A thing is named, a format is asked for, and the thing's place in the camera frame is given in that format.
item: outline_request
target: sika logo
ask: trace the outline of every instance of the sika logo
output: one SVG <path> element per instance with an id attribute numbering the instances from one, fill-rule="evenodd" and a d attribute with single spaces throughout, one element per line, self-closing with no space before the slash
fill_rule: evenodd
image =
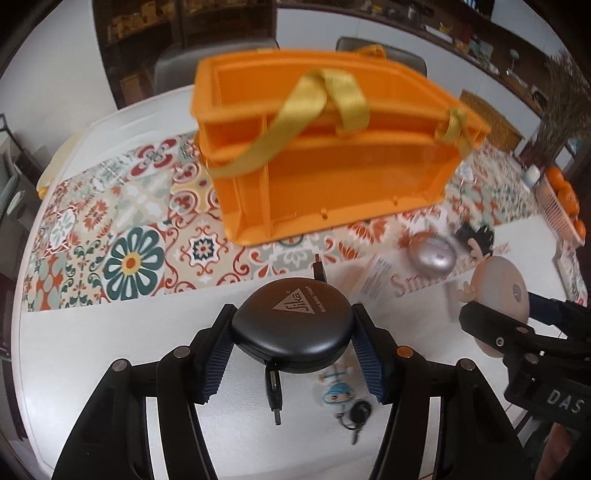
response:
<path id="1" fill-rule="evenodd" d="M 287 297 L 275 305 L 273 310 L 283 310 L 285 312 L 316 313 L 299 288 L 291 292 Z"/>

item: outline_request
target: patterned tablecloth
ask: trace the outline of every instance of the patterned tablecloth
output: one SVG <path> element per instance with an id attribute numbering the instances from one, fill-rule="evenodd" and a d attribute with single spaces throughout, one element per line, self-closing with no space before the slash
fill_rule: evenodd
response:
<path id="1" fill-rule="evenodd" d="M 40 311 L 168 295 L 405 248 L 419 219 L 470 214 L 500 225 L 538 213 L 506 155 L 486 143 L 465 159 L 443 203 L 240 247 L 226 238 L 194 133 L 106 160 L 57 186 L 24 281 L 23 309 Z"/>

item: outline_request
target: white table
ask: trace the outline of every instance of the white table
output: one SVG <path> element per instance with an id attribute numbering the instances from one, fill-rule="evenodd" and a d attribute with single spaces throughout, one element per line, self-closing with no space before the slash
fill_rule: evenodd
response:
<path id="1" fill-rule="evenodd" d="M 93 124 L 72 152 L 50 187 L 102 160 L 194 129 L 188 113 L 191 87 L 175 90 L 121 110 Z M 40 223 L 48 200 L 35 220 Z M 34 235 L 29 238 L 28 258 Z M 556 240 L 542 216 L 496 228 L 499 243 L 509 242 L 506 255 L 522 272 L 528 289 L 565 299 L 552 263 Z M 326 267 L 329 281 L 341 278 L 364 259 Z M 84 308 L 21 313 L 21 267 L 12 320 L 15 389 L 22 419 L 44 472 L 51 475 L 61 449 L 87 399 L 107 367 L 116 358 L 132 364 L 160 359 L 194 334 L 210 326 L 225 303 L 240 305 L 268 280 L 253 280 L 216 288 L 203 288 L 171 296 L 101 304 Z M 302 276 L 311 277 L 311 271 Z M 472 273 L 457 277 L 469 280 Z M 476 361 L 502 398 L 506 370 L 498 359 L 485 356 L 463 333 L 457 318 L 448 313 L 442 284 L 402 298 L 384 295 L 374 321 L 387 327 L 396 341 L 410 345 L 429 360 L 454 364 L 469 357 Z M 558 335 L 554 327 L 536 325 L 537 331 Z M 276 427 L 264 393 L 263 365 L 234 349 L 220 391 L 198 407 L 207 446 L 220 478 L 334 478 L 359 480 L 369 475 L 389 415 L 389 407 L 374 404 L 374 413 L 357 446 L 319 401 L 316 374 L 282 375 L 283 424 Z M 433 421 L 427 438 L 421 476 L 433 470 L 437 442 L 438 402 L 433 400 Z M 166 479 L 160 445 L 155 399 L 148 399 L 149 439 L 155 478 Z"/>

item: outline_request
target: yellow ribbon handle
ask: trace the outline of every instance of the yellow ribbon handle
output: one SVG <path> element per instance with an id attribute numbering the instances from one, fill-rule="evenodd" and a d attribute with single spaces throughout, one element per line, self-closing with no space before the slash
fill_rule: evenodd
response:
<path id="1" fill-rule="evenodd" d="M 449 109 L 449 122 L 447 125 L 440 125 L 435 130 L 435 140 L 444 145 L 455 145 L 462 158 L 466 158 L 474 149 L 472 140 L 466 130 L 467 113 L 462 108 Z"/>
<path id="2" fill-rule="evenodd" d="M 359 55 L 363 55 L 365 57 L 372 57 L 375 59 L 386 58 L 386 49 L 384 49 L 384 46 L 380 45 L 379 43 L 373 43 L 371 45 L 358 48 L 357 50 L 355 50 L 355 53 L 358 53 Z"/>
<path id="3" fill-rule="evenodd" d="M 342 127 L 336 127 L 337 132 L 352 133 L 367 128 L 369 105 L 353 75 L 330 69 L 309 72 L 300 77 L 267 131 L 234 161 L 209 167 L 209 174 L 214 179 L 226 179 L 263 168 L 318 118 L 329 97 L 342 121 Z"/>

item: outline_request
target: chair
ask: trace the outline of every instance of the chair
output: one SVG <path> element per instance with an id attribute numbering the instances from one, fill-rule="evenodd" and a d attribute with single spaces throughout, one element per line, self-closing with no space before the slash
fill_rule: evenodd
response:
<path id="1" fill-rule="evenodd" d="M 191 85 L 195 80 L 197 65 L 202 59 L 224 53 L 257 50 L 259 48 L 279 48 L 279 45 L 274 38 L 253 38 L 251 40 L 211 43 L 187 50 L 172 46 L 156 62 L 154 93 L 158 95 L 185 85 Z"/>
<path id="2" fill-rule="evenodd" d="M 0 156 L 0 222 L 2 222 L 8 205 L 17 191 L 18 173 L 6 155 Z"/>
<path id="3" fill-rule="evenodd" d="M 390 47 L 389 45 L 384 45 L 371 40 L 364 40 L 363 38 L 340 37 L 336 43 L 336 50 L 355 51 L 362 47 L 375 44 L 383 46 L 388 60 L 398 61 L 422 75 L 425 75 L 425 77 L 427 76 L 427 64 L 425 63 L 425 60 L 414 53 L 401 50 L 400 48 Z"/>

